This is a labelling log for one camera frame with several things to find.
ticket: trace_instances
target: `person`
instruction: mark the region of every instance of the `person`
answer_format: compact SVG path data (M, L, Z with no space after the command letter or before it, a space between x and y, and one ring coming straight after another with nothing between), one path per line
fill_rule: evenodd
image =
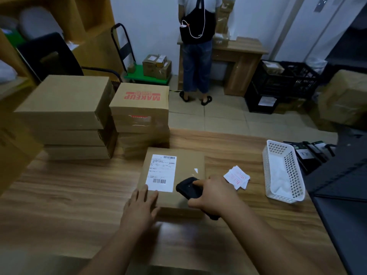
M194 100L189 93L196 91L197 88L202 94L203 106L213 100L208 96L212 39L215 33L216 14L221 5L222 0L178 0L184 71L184 91L180 92L180 96L185 102Z
M260 275L322 275L322 271L258 217L223 177L197 180L203 187L198 199L190 199L191 208L223 218L251 259ZM154 208L158 192L148 199L147 185L135 190L124 207L120 228L109 243L80 272L80 275L120 275L126 272L132 250L140 236L154 223L159 208Z

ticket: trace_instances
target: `person's left hand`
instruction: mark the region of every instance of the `person's left hand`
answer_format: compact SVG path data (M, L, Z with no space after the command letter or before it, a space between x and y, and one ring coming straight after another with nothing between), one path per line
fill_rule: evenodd
M146 197L148 185L139 191L135 189L131 198L126 202L120 222L120 230L130 236L140 237L155 222L160 208L152 208L158 198L158 191Z

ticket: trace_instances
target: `green object on shelf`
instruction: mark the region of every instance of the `green object on shelf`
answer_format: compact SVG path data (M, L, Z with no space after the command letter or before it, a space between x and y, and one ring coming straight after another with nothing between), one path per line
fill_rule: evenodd
M138 81L145 81L145 82L150 82L150 83L156 83L156 84L162 84L162 85L166 85L168 84L168 81L171 77L168 77L167 80L159 80L157 78L154 77L149 77L149 76L144 76L143 74L143 65L141 64L137 64L135 65L135 72L134 73L128 73L126 76L124 76L125 79L132 79L132 80L138 80Z
M11 45L17 47L18 45L25 43L24 38L17 30L2 30L7 37L8 41L10 41Z

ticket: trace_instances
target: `wooden tabletop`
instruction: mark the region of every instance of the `wooden tabletop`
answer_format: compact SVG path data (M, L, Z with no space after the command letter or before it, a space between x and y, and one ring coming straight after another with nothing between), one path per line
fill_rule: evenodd
M182 39L181 35L178 36L177 40L178 45L182 45ZM268 54L269 51L266 50L261 42L256 38L244 38L238 36L235 41L230 40L228 42L228 46L213 46L213 49L218 50L228 50L228 51L237 51L237 52L243 52L243 53L254 53L254 54Z
M266 140L231 134L171 130L171 148L205 153L205 174L238 165L250 175L241 199L314 260L325 274L346 274L307 198L287 204L265 196L262 151ZM0 245L91 258L119 226L143 161L45 160L42 152L0 198ZM140 241L134 259L151 265L217 273L258 274L222 219L161 219Z

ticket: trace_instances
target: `jeans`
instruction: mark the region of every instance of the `jeans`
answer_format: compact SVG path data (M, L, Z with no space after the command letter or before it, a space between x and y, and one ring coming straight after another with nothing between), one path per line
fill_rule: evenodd
M202 93L208 93L212 41L201 44L184 44L183 46L184 91L191 92L199 89Z

